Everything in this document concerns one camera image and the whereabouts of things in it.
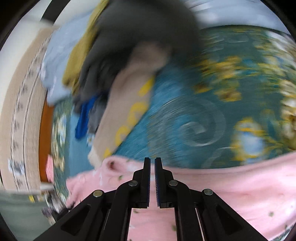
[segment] light blue garment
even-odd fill
[[[83,36],[91,12],[74,18],[52,34],[41,69],[41,81],[48,88],[49,105],[54,105],[71,94],[71,90],[62,84],[62,78],[70,53]]]

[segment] screw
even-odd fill
[[[170,186],[177,186],[178,185],[178,181],[176,181],[176,180],[170,180],[169,182],[168,182],[168,184],[170,185]]]
[[[135,187],[138,185],[138,182],[136,180],[131,180],[129,183],[128,183],[131,187]]]
[[[207,196],[211,196],[214,192],[211,189],[207,188],[207,189],[204,190],[204,193]]]
[[[95,197],[100,197],[100,196],[103,195],[103,191],[101,191],[101,190],[95,190],[95,191],[93,192],[93,195],[94,195]]]

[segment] gray garment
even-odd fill
[[[46,202],[31,203],[28,195],[0,192],[0,213],[18,241],[32,241],[50,227],[43,207]]]
[[[200,46],[193,13],[179,0],[114,0],[97,20],[99,33],[87,55],[79,78],[79,101],[106,91],[101,62],[106,56],[133,48],[143,41],[171,46],[174,52],[191,53]]]
[[[89,111],[89,122],[87,124],[89,133],[96,133],[105,112],[107,101],[108,98],[106,96],[101,96],[96,100],[93,108]]]

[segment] mustard yellow garment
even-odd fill
[[[98,32],[95,27],[97,18],[107,6],[109,0],[101,0],[97,7],[93,10],[85,34],[73,48],[67,67],[64,72],[62,82],[65,86],[72,89],[72,93],[75,94],[79,88],[79,75],[83,65],[83,62],[89,53],[94,38]]]

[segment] pink cloth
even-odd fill
[[[97,189],[117,189],[142,167],[143,162],[118,156],[106,158],[100,168],[66,181],[70,193],[67,205],[77,205]],[[165,169],[191,189],[211,188],[269,240],[296,222],[296,153],[225,169]],[[128,240],[176,240],[174,210],[157,207],[154,167],[151,170],[150,207],[133,210]]]
[[[45,172],[46,172],[48,181],[50,183],[54,183],[54,161],[51,155],[47,156]]]

